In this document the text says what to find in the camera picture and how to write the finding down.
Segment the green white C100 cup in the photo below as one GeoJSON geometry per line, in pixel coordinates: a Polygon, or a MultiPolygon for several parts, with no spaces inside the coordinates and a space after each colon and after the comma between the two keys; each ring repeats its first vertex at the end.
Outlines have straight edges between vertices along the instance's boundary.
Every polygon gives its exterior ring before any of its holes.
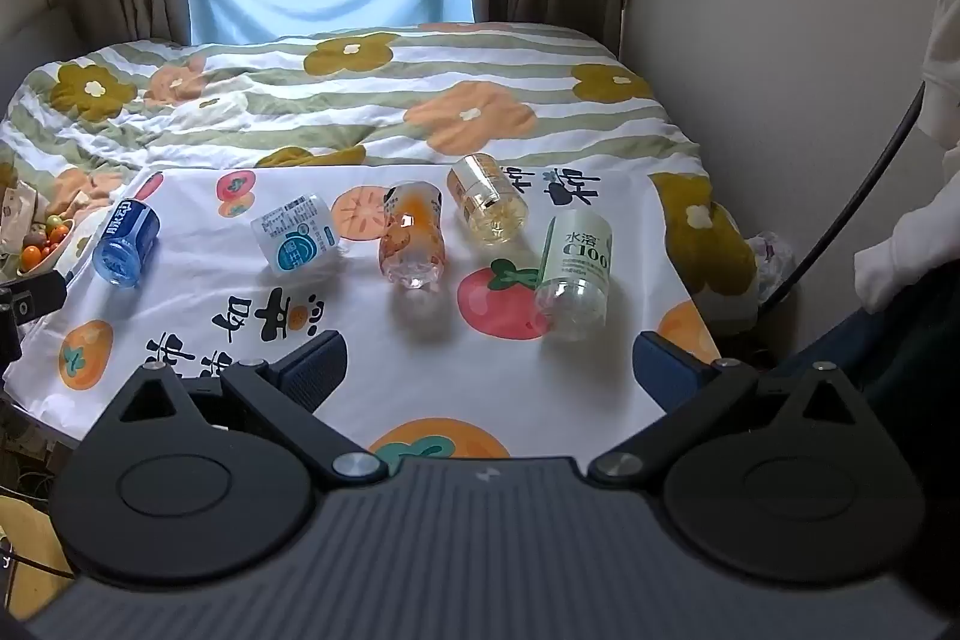
{"type": "Polygon", "coordinates": [[[556,338],[586,339],[605,325],[612,227],[594,209],[563,209],[545,236],[535,307],[556,338]]]}

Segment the orange cartoon label cup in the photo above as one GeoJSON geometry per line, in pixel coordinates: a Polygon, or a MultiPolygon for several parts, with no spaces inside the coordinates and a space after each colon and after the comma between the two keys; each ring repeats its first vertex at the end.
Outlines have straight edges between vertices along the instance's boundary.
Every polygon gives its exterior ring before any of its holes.
{"type": "Polygon", "coordinates": [[[430,182],[402,182],[386,191],[379,269],[391,283],[420,291],[441,280],[446,269],[441,206],[443,195],[430,182]]]}

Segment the yellow clear square cup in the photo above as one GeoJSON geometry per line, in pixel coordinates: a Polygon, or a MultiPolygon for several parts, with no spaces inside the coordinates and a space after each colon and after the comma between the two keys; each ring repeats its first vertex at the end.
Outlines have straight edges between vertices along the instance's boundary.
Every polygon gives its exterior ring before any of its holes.
{"type": "Polygon", "coordinates": [[[460,218],[477,241],[507,244],[521,234],[529,208],[498,163],[485,152],[467,154],[452,164],[448,188],[460,218]]]}

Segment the white sleeve of person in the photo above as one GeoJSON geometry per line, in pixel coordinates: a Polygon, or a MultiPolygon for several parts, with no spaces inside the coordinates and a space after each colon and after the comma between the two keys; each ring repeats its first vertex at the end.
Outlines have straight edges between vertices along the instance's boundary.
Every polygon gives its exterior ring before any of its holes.
{"type": "Polygon", "coordinates": [[[935,0],[921,86],[916,130],[926,151],[916,154],[911,174],[929,200],[914,198],[887,239],[854,255],[854,291],[867,312],[880,312],[901,289],[958,260],[958,0],[935,0]]]}

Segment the white blue label cup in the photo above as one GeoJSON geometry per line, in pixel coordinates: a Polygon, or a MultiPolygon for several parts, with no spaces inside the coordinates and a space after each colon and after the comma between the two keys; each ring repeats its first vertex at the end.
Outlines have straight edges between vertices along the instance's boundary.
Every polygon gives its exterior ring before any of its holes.
{"type": "Polygon", "coordinates": [[[325,275],[340,262],[331,208],[316,195],[295,198],[254,218],[252,234],[277,275],[325,275]]]}

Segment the white fruit print cloth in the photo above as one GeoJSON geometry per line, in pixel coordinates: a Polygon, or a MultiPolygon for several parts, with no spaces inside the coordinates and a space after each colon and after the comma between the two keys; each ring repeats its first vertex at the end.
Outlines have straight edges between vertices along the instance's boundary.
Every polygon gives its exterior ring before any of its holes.
{"type": "Polygon", "coordinates": [[[147,360],[184,377],[218,375],[335,330],[347,341],[347,374],[319,417],[371,452],[587,461],[662,413],[633,370],[641,333],[701,360],[718,354],[667,257],[661,200],[643,174],[605,172],[597,197],[576,203],[550,195],[548,170],[535,169],[521,190],[523,232],[500,247],[477,242],[446,206],[438,286],[410,292],[387,281],[377,248],[384,193],[446,177],[441,166],[140,175],[130,195],[161,227],[139,286],[103,280],[91,242],[75,242],[64,307],[26,331],[7,393],[32,419],[82,438],[147,360]],[[325,275],[277,275],[252,220],[304,195],[331,208],[340,262],[325,275]],[[535,307],[548,225],[573,208],[594,209],[613,232],[607,319],[586,339],[556,338],[535,307]]]}

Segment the blue label bottle cup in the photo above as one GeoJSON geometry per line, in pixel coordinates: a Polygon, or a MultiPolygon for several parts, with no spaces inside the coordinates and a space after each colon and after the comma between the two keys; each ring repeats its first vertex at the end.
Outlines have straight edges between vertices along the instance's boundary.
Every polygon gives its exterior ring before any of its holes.
{"type": "Polygon", "coordinates": [[[117,287],[139,286],[160,227],[158,214],[146,203],[133,198],[117,203],[94,247],[96,273],[117,287]]]}

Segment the bowl of small fruit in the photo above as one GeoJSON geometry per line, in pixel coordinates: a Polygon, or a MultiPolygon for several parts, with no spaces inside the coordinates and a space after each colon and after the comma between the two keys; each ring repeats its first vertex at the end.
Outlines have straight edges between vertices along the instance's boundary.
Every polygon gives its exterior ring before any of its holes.
{"type": "Polygon", "coordinates": [[[16,276],[27,278],[52,271],[73,234],[75,221],[60,214],[50,214],[43,224],[34,224],[23,242],[16,276]]]}

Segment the crumpled plastic bag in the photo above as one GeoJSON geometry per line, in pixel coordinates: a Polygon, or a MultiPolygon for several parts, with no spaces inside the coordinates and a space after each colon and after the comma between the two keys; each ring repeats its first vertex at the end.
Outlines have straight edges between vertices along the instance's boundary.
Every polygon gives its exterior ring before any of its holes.
{"type": "Polygon", "coordinates": [[[760,232],[747,241],[757,262],[758,302],[765,304],[773,292],[789,278],[796,268],[793,249],[775,232],[760,232]]]}

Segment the floral striped bed quilt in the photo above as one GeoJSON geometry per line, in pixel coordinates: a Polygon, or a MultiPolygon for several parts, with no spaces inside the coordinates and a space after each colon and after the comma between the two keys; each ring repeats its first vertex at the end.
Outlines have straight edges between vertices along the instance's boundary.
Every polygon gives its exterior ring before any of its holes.
{"type": "Polygon", "coordinates": [[[709,321],[757,312],[758,262],[700,151],[639,74],[573,29],[452,23],[267,44],[133,41],[52,58],[2,109],[2,181],[78,208],[145,169],[450,164],[482,151],[567,202],[651,179],[665,247],[709,321]]]}

